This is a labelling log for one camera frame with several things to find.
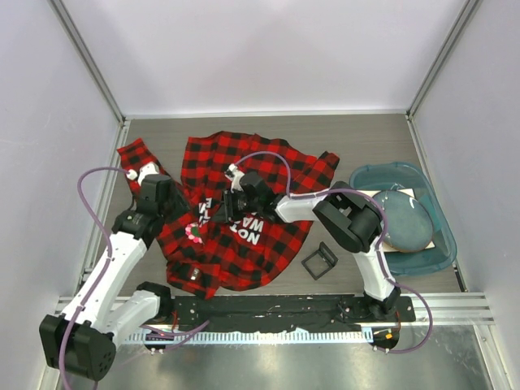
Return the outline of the pink white flower brooch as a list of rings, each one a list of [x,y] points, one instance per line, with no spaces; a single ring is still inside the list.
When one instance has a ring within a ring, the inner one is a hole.
[[[202,235],[200,233],[199,225],[197,223],[191,223],[185,228],[185,235],[189,240],[194,242],[195,244],[202,244]]]

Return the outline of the red black plaid shirt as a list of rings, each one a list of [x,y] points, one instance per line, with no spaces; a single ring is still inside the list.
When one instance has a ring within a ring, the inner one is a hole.
[[[177,188],[189,212],[165,223],[157,242],[166,259],[166,280],[202,299],[219,288],[245,291],[269,284],[297,256],[310,233],[309,221],[272,223],[247,214],[234,223],[215,223],[223,191],[230,181],[224,172],[232,163],[244,172],[258,173],[275,193],[312,193],[330,187],[339,157],[324,151],[303,154],[284,139],[258,134],[217,132],[191,136],[185,147]],[[185,235],[199,225],[202,244]]]

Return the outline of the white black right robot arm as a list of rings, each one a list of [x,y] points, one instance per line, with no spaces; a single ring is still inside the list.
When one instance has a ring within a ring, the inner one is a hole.
[[[401,290],[390,277],[379,238],[383,216],[365,193],[344,181],[314,193],[274,193],[255,172],[244,173],[235,165],[225,171],[231,188],[212,220],[232,223],[253,213],[272,223],[320,222],[335,242],[353,254],[363,280],[368,314],[384,321],[396,312]]]

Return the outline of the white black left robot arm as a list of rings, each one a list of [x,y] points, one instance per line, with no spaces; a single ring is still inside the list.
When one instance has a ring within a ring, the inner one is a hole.
[[[149,320],[163,324],[172,316],[170,289],[152,282],[139,284],[125,303],[113,306],[164,224],[189,209],[172,178],[158,173],[144,176],[134,202],[103,233],[106,249],[78,293],[59,314],[41,321],[46,364],[61,373],[100,381],[128,336]]]

